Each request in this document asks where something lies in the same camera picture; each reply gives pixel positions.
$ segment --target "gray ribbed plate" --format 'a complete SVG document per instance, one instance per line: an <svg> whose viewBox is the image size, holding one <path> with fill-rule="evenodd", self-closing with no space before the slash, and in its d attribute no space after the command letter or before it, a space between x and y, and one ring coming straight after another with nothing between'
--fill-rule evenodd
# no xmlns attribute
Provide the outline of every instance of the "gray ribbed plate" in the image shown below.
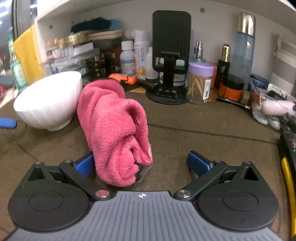
<svg viewBox="0 0 296 241"><path fill-rule="evenodd" d="M268 228L228 232L206 222L192 203L172 198L167 191L118 192L94 203L83 220L51 233L16 230L9 241L278 241Z"/></svg>

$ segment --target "towel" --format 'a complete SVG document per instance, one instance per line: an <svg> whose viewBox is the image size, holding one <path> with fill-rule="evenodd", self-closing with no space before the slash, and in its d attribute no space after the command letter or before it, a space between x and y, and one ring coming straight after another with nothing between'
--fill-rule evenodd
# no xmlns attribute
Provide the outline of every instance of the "towel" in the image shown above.
<svg viewBox="0 0 296 241"><path fill-rule="evenodd" d="M97 80L84 87L77 114L93 151L98 176L117 187L135 183L137 164L152 164L143 107L135 100L125 99L117 81Z"/></svg>

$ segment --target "black circular cover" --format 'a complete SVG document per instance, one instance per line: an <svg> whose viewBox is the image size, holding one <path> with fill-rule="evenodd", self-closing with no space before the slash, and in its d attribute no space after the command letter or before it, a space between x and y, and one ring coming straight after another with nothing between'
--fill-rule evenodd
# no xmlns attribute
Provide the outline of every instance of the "black circular cover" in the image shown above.
<svg viewBox="0 0 296 241"><path fill-rule="evenodd" d="M34 181L25 191L16 190L8 203L10 218L17 227L35 232L55 231L80 220L88 210L87 195L60 182Z"/></svg>
<svg viewBox="0 0 296 241"><path fill-rule="evenodd" d="M258 181L234 182L211 186L200 194L196 206L202 215L234 231L253 231L272 224L278 212L275 196L260 188Z"/></svg>

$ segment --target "orange jar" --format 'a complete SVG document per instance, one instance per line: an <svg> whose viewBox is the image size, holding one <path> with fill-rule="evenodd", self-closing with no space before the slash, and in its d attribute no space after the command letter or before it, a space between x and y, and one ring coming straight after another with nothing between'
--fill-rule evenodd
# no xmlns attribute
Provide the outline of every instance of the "orange jar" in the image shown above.
<svg viewBox="0 0 296 241"><path fill-rule="evenodd" d="M218 95L232 101L239 101L244 88L244 81L235 75L223 76Z"/></svg>

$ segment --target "white logo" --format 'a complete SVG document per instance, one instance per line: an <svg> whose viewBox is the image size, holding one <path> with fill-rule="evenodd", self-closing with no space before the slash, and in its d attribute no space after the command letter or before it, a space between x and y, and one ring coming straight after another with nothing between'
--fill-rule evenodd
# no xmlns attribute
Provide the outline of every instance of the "white logo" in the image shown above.
<svg viewBox="0 0 296 241"><path fill-rule="evenodd" d="M140 198L142 198L142 199L145 198L145 197L147 197L147 195L146 195L145 193L141 193L141 194L139 194L138 196L139 196Z"/></svg>

